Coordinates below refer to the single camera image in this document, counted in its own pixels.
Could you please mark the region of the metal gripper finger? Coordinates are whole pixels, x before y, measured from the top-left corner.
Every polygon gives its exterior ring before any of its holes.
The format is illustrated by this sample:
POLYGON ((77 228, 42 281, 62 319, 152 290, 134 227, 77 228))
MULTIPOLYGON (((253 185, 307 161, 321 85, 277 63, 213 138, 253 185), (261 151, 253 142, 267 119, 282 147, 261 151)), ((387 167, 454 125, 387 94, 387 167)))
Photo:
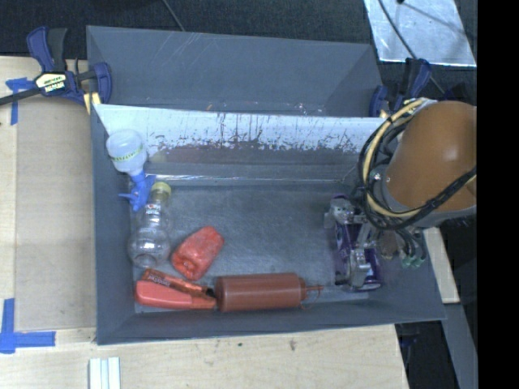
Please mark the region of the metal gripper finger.
POLYGON ((371 263, 363 250, 353 250, 349 257, 350 270, 347 284, 352 289, 368 289, 368 278, 373 274, 371 263))
POLYGON ((326 229, 331 229, 336 224, 346 226, 365 222, 366 217, 360 209, 345 198, 331 199, 329 209, 324 213, 324 227, 326 229))

